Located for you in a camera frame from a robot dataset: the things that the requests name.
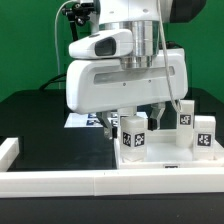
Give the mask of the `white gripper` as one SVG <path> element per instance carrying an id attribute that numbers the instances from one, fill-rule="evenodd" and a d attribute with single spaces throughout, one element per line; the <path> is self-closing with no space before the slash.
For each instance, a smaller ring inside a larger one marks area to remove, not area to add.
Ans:
<path id="1" fill-rule="evenodd" d="M 164 102 L 171 100 L 163 52 L 147 69 L 123 70 L 119 59 L 73 61 L 67 71 L 66 100 L 78 114 L 97 112 L 109 140 L 117 137 L 117 129 L 109 121 L 110 110 L 152 104 L 148 128 L 158 130 Z"/>

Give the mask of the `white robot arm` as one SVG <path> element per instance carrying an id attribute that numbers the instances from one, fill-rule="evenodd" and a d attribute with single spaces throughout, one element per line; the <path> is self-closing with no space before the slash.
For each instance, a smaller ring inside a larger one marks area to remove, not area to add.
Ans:
<path id="1" fill-rule="evenodd" d="M 184 98 L 188 90 L 185 53 L 166 45 L 165 23 L 188 23 L 207 0 L 91 0 L 81 4 L 95 30 L 69 45 L 74 61 L 66 100 L 75 113 L 97 115 L 105 134 L 116 130 L 109 113 Z"/>

